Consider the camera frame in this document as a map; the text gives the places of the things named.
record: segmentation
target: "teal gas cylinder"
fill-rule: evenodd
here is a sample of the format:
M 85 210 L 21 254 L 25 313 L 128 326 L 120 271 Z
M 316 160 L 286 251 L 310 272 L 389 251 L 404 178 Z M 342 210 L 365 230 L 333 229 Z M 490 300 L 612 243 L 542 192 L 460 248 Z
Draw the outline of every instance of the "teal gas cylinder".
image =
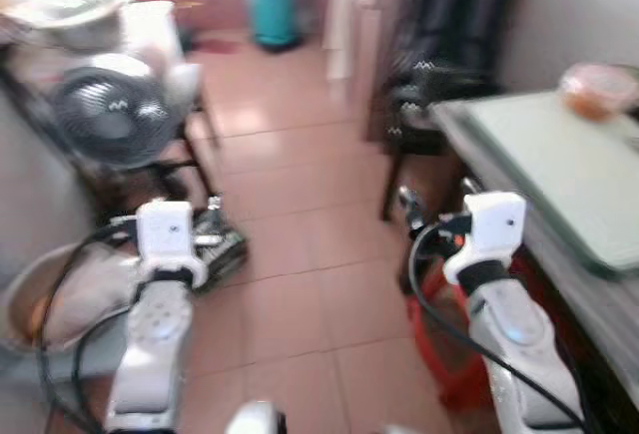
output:
M 249 0 L 253 36 L 270 51 L 283 51 L 300 41 L 295 0 Z

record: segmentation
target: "fan grille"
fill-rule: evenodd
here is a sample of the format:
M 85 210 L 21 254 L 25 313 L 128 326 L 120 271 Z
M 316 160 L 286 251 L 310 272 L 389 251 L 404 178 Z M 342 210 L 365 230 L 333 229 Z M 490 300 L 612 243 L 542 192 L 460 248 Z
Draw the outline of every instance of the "fan grille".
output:
M 53 107 L 71 147 L 114 168 L 153 162 L 179 125 L 155 80 L 104 69 L 70 72 L 54 96 Z

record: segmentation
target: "electric fan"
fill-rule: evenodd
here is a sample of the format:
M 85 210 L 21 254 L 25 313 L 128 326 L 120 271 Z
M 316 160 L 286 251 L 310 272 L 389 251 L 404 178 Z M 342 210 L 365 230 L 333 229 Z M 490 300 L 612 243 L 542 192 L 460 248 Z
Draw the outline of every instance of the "electric fan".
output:
M 155 162 L 184 122 L 186 111 L 169 98 L 149 65 L 103 54 L 64 73 L 52 96 L 53 116 L 81 157 L 135 169 Z

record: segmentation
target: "chair leg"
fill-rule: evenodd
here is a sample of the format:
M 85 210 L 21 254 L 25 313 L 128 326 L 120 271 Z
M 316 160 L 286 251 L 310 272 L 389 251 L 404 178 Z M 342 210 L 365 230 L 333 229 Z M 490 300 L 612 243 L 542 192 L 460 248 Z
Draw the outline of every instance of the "chair leg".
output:
M 209 177 L 209 174 L 207 173 L 207 171 L 202 167 L 202 163 L 200 163 L 200 157 L 198 157 L 195 147 L 193 146 L 193 144 L 191 143 L 191 140 L 185 133 L 184 127 L 182 129 L 182 132 L 180 133 L 180 138 L 182 139 L 182 141 L 184 141 L 184 146 L 187 150 L 187 154 L 189 155 L 189 158 L 193 160 L 195 164 L 195 169 L 198 171 L 198 175 L 200 176 L 202 185 L 207 191 L 207 197 L 215 196 L 218 192 L 216 191 L 215 186 L 213 185 L 213 181 L 211 180 L 211 177 Z
M 204 99 L 202 93 L 198 95 L 198 98 L 195 102 L 195 111 L 204 118 L 204 122 L 207 125 L 207 130 L 209 131 L 209 137 L 213 142 L 213 146 L 215 148 L 219 148 L 220 145 L 220 137 L 218 136 L 218 131 L 216 130 L 216 124 L 213 121 L 213 116 L 211 111 L 209 110 L 209 106 Z
M 397 150 L 392 154 L 392 163 L 390 165 L 390 171 L 388 172 L 388 178 L 386 179 L 386 187 L 381 202 L 381 213 L 379 215 L 382 221 L 390 221 L 390 207 L 395 198 L 397 179 L 399 178 L 401 165 L 403 165 L 403 159 L 404 153 L 401 150 Z

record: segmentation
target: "floor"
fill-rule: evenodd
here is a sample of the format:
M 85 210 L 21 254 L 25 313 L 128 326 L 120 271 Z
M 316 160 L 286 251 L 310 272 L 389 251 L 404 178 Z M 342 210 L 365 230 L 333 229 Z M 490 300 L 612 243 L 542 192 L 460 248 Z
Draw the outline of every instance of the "floor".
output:
M 181 434 L 222 434 L 270 399 L 291 433 L 398 424 L 452 434 L 394 282 L 403 226 L 377 220 L 385 158 L 364 143 L 320 46 L 201 54 L 222 147 L 191 126 L 251 240 L 249 265 L 197 299 Z

